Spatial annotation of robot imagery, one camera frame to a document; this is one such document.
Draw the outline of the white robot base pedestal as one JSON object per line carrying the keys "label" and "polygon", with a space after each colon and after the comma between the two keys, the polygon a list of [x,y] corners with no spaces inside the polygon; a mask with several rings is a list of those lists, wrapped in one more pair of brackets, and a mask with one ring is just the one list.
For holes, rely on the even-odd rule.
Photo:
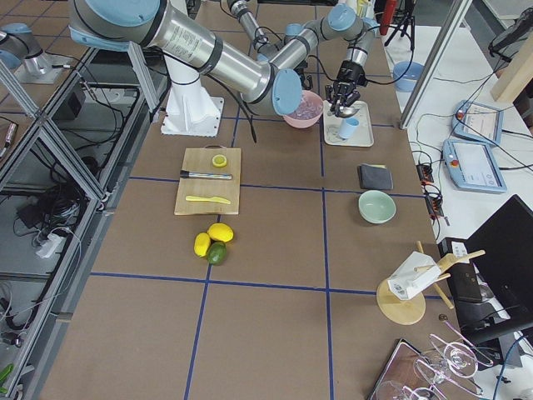
{"label": "white robot base pedestal", "polygon": [[224,99],[208,93],[196,70],[170,56],[165,56],[165,62],[172,86],[162,134],[214,138],[218,134]]}

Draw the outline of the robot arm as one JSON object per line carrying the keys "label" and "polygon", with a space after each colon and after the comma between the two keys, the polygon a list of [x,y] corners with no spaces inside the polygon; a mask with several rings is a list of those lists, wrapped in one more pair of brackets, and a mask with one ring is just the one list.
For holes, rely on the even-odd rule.
{"label": "robot arm", "polygon": [[257,52],[253,72],[258,73],[259,86],[254,94],[269,91],[269,85],[276,78],[281,77],[281,71],[288,69],[296,74],[300,87],[304,90],[313,89],[313,80],[306,75],[307,58],[318,44],[315,31],[307,25],[298,23],[286,26],[284,37],[277,42],[270,42],[266,35],[268,27],[260,26],[253,12],[247,6],[247,1],[227,1],[229,13],[242,26]]}
{"label": "robot arm", "polygon": [[289,27],[281,43],[271,45],[261,37],[245,2],[230,1],[232,14],[263,56],[255,61],[168,1],[71,1],[68,5],[75,42],[112,51],[121,51],[129,43],[159,48],[237,90],[256,115],[295,112],[302,96],[296,68],[320,43],[335,38],[347,41],[348,49],[327,95],[334,113],[345,114],[360,97],[357,88],[365,82],[364,65],[376,38],[375,21],[358,17],[352,7],[339,3],[324,18]]}

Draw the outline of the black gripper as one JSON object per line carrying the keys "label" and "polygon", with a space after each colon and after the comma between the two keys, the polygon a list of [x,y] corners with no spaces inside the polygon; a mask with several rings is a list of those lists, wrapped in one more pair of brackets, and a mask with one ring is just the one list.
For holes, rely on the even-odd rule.
{"label": "black gripper", "polygon": [[351,107],[355,101],[359,100],[361,94],[357,86],[366,86],[363,66],[351,60],[343,60],[335,82],[325,86],[326,100],[331,104],[330,111],[335,116],[341,115],[342,106]]}
{"label": "black gripper", "polygon": [[313,89],[313,78],[311,75],[301,75],[301,87],[303,90]]}

